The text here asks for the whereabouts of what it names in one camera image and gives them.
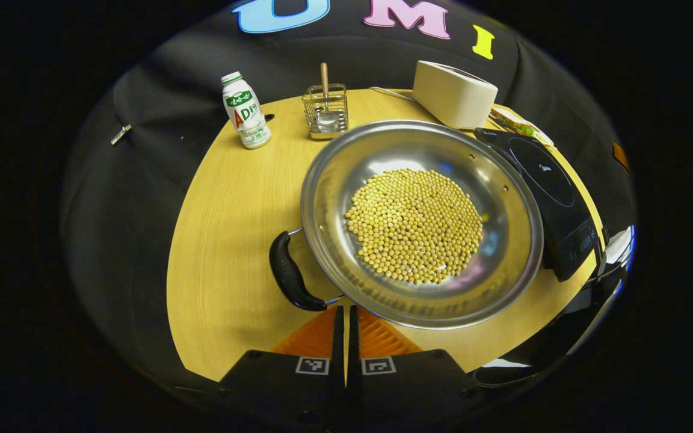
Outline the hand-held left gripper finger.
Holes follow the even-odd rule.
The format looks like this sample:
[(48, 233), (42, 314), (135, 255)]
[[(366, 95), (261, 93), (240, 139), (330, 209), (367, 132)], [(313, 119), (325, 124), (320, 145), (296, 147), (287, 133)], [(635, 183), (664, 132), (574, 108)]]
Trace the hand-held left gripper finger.
[(346, 413), (353, 425), (443, 425), (476, 413), (485, 391), (448, 352), (437, 349), (391, 354), (387, 348), (364, 354), (368, 327), (350, 307)]
[(258, 422), (332, 422), (345, 398), (345, 313), (320, 313), (269, 351), (248, 350), (220, 381), (223, 405)]

